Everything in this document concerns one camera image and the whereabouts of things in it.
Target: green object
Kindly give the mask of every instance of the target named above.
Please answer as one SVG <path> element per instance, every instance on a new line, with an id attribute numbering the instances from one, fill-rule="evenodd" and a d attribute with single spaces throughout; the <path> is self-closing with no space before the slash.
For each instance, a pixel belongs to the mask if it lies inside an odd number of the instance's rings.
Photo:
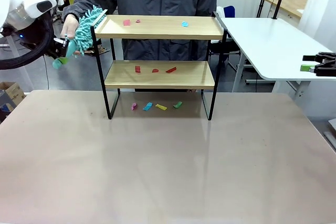
<path id="1" fill-rule="evenodd" d="M 65 58 L 65 57 L 59 57 L 58 59 L 59 59 L 59 61 L 60 61 L 63 65 L 66 64 L 66 63 L 68 63 L 68 61 L 69 61 L 69 59 L 68 59 L 68 58 Z"/>
<path id="2" fill-rule="evenodd" d="M 300 71 L 301 72 L 309 72 L 310 68 L 314 68 L 314 67 L 315 67 L 314 65 L 301 65 Z"/>
<path id="3" fill-rule="evenodd" d="M 182 102 L 178 102 L 176 105 L 174 105 L 174 108 L 178 109 L 179 107 L 181 107 Z"/>

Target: wooden shelf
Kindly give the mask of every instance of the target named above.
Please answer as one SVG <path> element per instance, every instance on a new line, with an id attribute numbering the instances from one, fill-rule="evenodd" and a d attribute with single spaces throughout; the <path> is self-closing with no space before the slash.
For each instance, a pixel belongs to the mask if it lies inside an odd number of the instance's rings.
<path id="1" fill-rule="evenodd" d="M 265 0 L 269 3 L 273 3 L 274 5 L 278 4 L 279 0 Z M 298 10 L 304 10 L 307 4 L 307 0 L 282 0 L 280 9 L 288 12 L 289 14 L 301 18 L 302 13 L 298 12 Z"/>
<path id="2" fill-rule="evenodd" d="M 123 25 L 127 19 L 131 26 Z M 182 27 L 182 22 L 188 22 L 188 27 Z M 212 17 L 107 15 L 96 28 L 96 37 L 212 40 L 222 39 L 223 29 Z"/>
<path id="3" fill-rule="evenodd" d="M 141 73 L 135 72 L 141 67 Z M 172 73 L 167 70 L 176 67 Z M 115 60 L 105 79 L 106 88 L 116 89 L 214 89 L 207 61 Z"/>

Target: gray jacket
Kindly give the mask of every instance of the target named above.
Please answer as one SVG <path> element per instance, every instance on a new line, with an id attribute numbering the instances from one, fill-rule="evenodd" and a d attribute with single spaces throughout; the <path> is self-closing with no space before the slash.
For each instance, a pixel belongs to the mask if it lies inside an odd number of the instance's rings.
<path id="1" fill-rule="evenodd" d="M 118 6 L 121 15 L 211 16 L 217 0 L 75 0 L 64 10 L 64 17 L 81 17 L 98 5 L 112 14 Z M 129 40 L 122 41 L 128 60 L 204 60 L 206 41 Z"/>

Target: top shelf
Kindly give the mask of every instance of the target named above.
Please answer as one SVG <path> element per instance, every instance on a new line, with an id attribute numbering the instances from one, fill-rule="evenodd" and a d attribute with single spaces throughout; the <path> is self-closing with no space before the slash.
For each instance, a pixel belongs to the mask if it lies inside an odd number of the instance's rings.
<path id="1" fill-rule="evenodd" d="M 131 21 L 124 26 L 124 20 Z M 189 16 L 107 15 L 95 30 L 96 37 L 107 39 L 222 39 L 223 29 L 215 18 Z"/>

